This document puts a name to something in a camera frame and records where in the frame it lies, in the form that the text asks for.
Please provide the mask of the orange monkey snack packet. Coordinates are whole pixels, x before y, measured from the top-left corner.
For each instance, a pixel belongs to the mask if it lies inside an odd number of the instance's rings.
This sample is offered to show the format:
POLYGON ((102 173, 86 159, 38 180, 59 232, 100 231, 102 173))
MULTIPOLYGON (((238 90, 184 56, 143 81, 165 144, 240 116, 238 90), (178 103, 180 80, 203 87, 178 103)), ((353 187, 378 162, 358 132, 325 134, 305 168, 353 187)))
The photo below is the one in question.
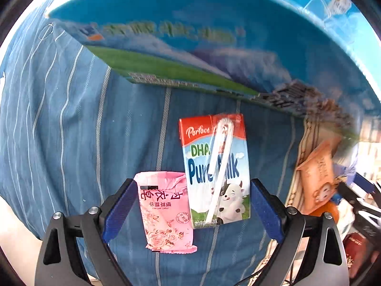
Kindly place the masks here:
POLYGON ((304 193, 302 212, 308 215, 325 205, 338 186, 334 176, 330 141, 322 141, 296 169, 300 171, 304 193))

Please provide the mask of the Perfect pure milk carton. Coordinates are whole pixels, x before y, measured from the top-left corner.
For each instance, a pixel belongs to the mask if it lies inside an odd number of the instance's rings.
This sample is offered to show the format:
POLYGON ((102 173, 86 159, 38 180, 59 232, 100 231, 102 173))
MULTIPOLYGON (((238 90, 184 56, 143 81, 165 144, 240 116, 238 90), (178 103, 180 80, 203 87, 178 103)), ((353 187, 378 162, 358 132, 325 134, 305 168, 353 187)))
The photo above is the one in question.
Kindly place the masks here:
POLYGON ((182 118, 179 133, 193 227, 249 219, 250 171, 243 115, 182 118))

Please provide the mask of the pink soap packet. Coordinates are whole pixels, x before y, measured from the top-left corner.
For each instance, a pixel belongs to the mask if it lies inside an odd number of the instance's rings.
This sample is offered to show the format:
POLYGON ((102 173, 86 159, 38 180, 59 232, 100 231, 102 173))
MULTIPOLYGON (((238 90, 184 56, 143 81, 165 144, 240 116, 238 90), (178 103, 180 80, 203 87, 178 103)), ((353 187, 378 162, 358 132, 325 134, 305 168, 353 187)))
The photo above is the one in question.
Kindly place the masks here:
POLYGON ((166 254, 192 254, 193 228, 186 175, 182 172, 140 172, 138 185, 147 248, 166 254))

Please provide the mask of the blue striped bed sheet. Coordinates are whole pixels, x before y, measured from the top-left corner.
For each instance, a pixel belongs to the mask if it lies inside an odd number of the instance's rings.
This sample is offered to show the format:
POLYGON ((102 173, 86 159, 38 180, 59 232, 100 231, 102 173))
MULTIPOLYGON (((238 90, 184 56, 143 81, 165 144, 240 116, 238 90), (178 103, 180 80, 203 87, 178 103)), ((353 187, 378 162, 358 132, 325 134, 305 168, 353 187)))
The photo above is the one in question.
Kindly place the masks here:
POLYGON ((285 200, 304 122, 195 90, 135 85, 45 17, 38 0, 1 64, 1 196, 42 238, 53 213, 84 213, 144 171, 184 169, 178 121, 239 112, 250 175, 285 200))

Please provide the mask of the blue cardboard box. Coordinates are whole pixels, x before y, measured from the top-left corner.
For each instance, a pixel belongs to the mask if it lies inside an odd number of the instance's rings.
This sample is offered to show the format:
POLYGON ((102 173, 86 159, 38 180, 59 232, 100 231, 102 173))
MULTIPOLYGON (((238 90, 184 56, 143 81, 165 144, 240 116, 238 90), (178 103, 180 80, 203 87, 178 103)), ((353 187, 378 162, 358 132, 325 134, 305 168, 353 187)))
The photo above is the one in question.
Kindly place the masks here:
POLYGON ((351 0, 55 0, 46 15, 132 83, 380 135, 380 40, 351 0))

